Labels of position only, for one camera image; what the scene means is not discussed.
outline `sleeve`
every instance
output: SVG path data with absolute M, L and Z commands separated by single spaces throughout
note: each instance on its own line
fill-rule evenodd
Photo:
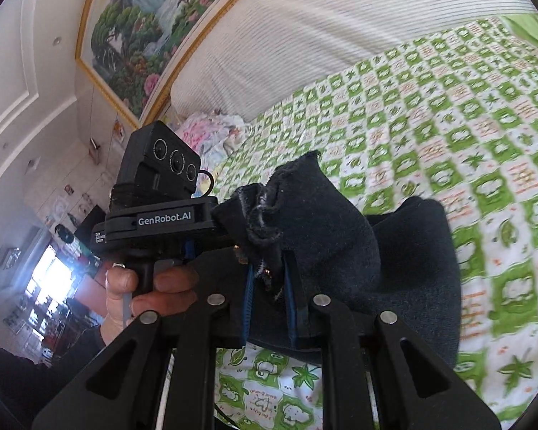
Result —
M 86 330 L 52 367 L 0 348 L 0 399 L 23 424 L 38 412 L 105 347 L 99 327 Z

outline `blue strip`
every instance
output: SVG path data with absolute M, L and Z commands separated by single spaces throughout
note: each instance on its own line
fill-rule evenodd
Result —
M 297 310 L 295 308 L 295 297 L 293 296 L 293 284 L 289 275 L 287 263 L 284 263 L 285 269 L 285 310 L 287 312 L 287 331 L 289 341 L 293 349 L 297 349 Z
M 185 260 L 195 259 L 195 243 L 193 239 L 185 241 Z
M 241 341 L 245 345 L 249 338 L 249 330 L 251 327 L 251 309 L 253 308 L 253 287 L 254 287 L 255 275 L 253 273 L 253 265 L 249 265 L 249 271 L 247 273 L 247 284 L 245 285 L 245 295 L 243 298 L 243 312 L 242 312 L 242 330 Z

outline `black cable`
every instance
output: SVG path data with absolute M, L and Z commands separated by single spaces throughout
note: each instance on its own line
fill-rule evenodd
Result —
M 227 420 L 227 422 L 229 422 L 231 425 L 233 425 L 237 430 L 239 430 L 239 425 L 237 425 L 235 423 L 235 421 L 233 419 L 231 419 L 231 417 L 229 417 L 225 412 L 223 412 L 219 406 L 215 403 L 213 403 L 213 405 L 215 406 L 215 410 L 219 413 L 219 415 L 221 417 L 223 417 L 225 420 Z
M 215 180 L 213 179 L 213 175 L 206 169 L 200 169 L 197 174 L 202 174 L 209 178 L 209 189 L 207 189 L 207 192 L 202 195 L 202 197 L 207 197 L 208 195 L 210 195 L 211 191 L 213 191 L 213 187 L 215 186 Z

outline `camera module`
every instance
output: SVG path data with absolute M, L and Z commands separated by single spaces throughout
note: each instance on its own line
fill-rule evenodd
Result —
M 179 150 L 174 150 L 169 159 L 169 166 L 171 170 L 176 174 L 181 174 L 184 170 L 185 157 Z
M 158 160 L 163 160 L 167 155 L 167 144 L 164 139 L 158 139 L 154 144 L 154 155 Z
M 195 165 L 191 163 L 188 166 L 188 179 L 190 181 L 194 181 L 196 177 L 197 177 L 197 170 L 195 169 Z

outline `human hand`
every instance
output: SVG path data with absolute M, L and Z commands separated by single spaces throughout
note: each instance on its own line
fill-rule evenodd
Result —
M 137 317 L 146 310 L 154 310 L 164 316 L 185 312 L 197 300 L 193 291 L 197 281 L 196 271 L 187 266 L 172 267 L 157 274 L 154 277 L 155 291 L 132 300 L 132 316 Z M 133 293 L 137 286 L 138 275 L 133 270 L 122 267 L 108 270 L 105 280 L 108 314 L 100 327 L 106 346 L 122 332 L 124 295 Z

